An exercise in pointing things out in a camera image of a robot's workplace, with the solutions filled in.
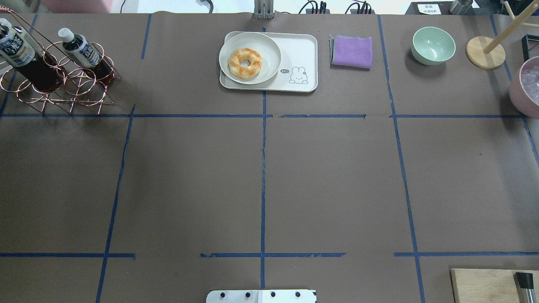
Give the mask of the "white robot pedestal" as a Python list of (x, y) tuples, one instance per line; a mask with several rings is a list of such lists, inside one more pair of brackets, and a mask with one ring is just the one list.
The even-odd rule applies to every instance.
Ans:
[(317, 303), (315, 290), (215, 290), (206, 303)]

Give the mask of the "aluminium frame post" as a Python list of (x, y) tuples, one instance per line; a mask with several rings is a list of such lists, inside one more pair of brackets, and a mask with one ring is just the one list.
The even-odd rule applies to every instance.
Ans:
[(275, 17), (274, 3), (274, 0), (254, 0), (254, 19), (273, 19)]

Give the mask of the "mint green bowl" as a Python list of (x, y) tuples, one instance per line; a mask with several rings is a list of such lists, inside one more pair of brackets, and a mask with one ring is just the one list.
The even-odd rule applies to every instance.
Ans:
[(423, 27), (414, 33), (411, 52), (419, 63), (436, 66), (454, 56), (456, 43), (451, 35), (441, 28)]

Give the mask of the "beige rabbit tray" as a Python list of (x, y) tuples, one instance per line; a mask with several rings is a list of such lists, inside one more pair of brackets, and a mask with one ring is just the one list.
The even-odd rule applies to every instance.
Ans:
[[(258, 75), (241, 79), (231, 74), (228, 60), (238, 49), (261, 55)], [(318, 41), (307, 34), (233, 31), (225, 36), (218, 56), (224, 88), (310, 93), (318, 86)]]

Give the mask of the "pink storage bin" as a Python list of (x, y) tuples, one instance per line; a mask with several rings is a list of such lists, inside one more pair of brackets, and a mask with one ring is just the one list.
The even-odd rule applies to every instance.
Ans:
[(41, 0), (54, 13), (110, 13), (112, 0)]

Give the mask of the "wooden mug tree stand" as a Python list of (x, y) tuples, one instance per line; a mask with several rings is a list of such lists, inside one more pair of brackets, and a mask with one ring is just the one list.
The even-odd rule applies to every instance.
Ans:
[(520, 14), (516, 15), (510, 3), (503, 2), (507, 14), (511, 18), (510, 24), (495, 38), (487, 36), (477, 36), (466, 44), (465, 52), (468, 59), (477, 67), (485, 70), (493, 70), (501, 66), (506, 60), (506, 52), (501, 43), (518, 27), (538, 27), (537, 24), (527, 23), (527, 19), (538, 9), (538, 1), (532, 0)]

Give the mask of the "bamboo cutting board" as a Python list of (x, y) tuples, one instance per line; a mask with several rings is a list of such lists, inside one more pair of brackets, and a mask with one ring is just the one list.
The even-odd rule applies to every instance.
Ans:
[(456, 303), (523, 303), (516, 272), (533, 274), (538, 299), (536, 270), (451, 269), (453, 295)]

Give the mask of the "glazed donut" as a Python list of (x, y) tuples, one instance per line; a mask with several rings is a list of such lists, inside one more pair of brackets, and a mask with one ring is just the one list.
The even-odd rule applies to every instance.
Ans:
[(238, 49), (228, 59), (228, 67), (233, 76), (250, 79), (260, 73), (262, 56), (251, 48)]

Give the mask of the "purple folded cloth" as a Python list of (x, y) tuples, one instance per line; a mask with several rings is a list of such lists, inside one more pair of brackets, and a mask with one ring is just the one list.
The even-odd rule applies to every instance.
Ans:
[(337, 35), (329, 38), (330, 63), (337, 66), (372, 68), (372, 38)]

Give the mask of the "pink bowl of ice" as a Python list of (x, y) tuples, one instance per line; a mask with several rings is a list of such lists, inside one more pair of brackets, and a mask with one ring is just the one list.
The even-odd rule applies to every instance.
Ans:
[(512, 77), (510, 101), (522, 114), (538, 119), (538, 57), (526, 60)]

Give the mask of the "dark tea bottle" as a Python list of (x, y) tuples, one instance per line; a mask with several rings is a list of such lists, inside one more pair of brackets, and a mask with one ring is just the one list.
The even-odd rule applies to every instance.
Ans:
[(42, 93), (54, 92), (62, 84), (58, 68), (53, 68), (45, 52), (35, 50), (26, 32), (17, 31), (7, 19), (1, 19), (1, 56)]
[(79, 67), (91, 71), (89, 77), (94, 77), (104, 86), (115, 80), (113, 68), (84, 36), (75, 34), (68, 28), (61, 28), (58, 36), (68, 57)]

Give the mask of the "beige round plate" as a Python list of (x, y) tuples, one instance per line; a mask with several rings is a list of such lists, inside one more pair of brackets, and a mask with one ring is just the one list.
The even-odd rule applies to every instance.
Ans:
[(277, 74), (281, 50), (267, 35), (242, 32), (224, 42), (218, 60), (224, 75), (239, 84), (260, 84)]

